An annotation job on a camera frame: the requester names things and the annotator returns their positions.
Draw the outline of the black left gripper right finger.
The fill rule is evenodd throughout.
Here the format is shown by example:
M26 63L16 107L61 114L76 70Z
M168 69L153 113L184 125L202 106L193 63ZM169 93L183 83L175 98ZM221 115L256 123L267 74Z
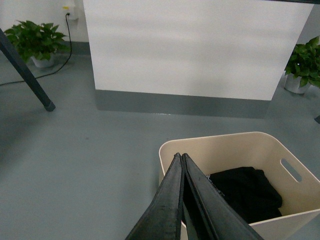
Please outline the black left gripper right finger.
M184 219L189 240L261 240L184 153Z

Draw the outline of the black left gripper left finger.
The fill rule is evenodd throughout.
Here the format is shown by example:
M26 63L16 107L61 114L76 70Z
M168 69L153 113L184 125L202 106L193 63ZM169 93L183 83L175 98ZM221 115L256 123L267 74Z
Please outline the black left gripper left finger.
M179 240L183 216L185 171L176 153L150 205L127 240Z

